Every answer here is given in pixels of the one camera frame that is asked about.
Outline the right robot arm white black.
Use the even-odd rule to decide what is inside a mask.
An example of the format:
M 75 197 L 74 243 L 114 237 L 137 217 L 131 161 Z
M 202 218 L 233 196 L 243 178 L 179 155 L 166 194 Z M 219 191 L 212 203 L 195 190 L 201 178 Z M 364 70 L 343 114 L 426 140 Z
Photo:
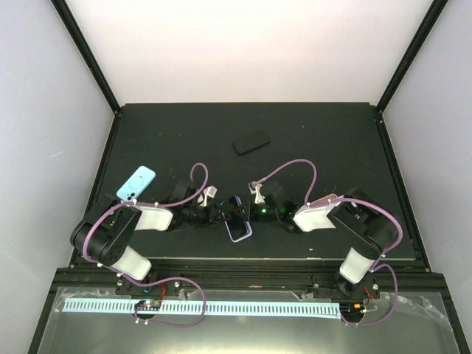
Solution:
M 332 289 L 345 299 L 361 290 L 364 276 L 374 272 L 381 259 L 403 239 L 399 221 L 359 189 L 303 204 L 294 202 L 276 182 L 251 184 L 250 190 L 253 200 L 242 202 L 233 196 L 225 208 L 228 232 L 237 226 L 243 230 L 233 242 L 251 236 L 252 221 L 277 222 L 289 233 L 340 231 L 349 249 Z

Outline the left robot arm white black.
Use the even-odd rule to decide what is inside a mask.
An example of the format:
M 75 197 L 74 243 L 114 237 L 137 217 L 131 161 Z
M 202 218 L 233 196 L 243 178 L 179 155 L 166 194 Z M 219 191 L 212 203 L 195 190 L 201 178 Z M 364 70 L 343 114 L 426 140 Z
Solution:
M 216 192 L 213 186 L 197 192 L 191 181 L 180 181 L 162 204 L 150 206 L 105 195 L 74 228 L 71 245 L 93 263 L 132 278 L 132 285 L 141 294 L 151 294 L 159 278 L 150 271 L 150 261 L 130 247 L 133 234 L 171 231 L 184 223 L 207 226 L 239 221 L 235 198 L 218 204 L 214 200 Z

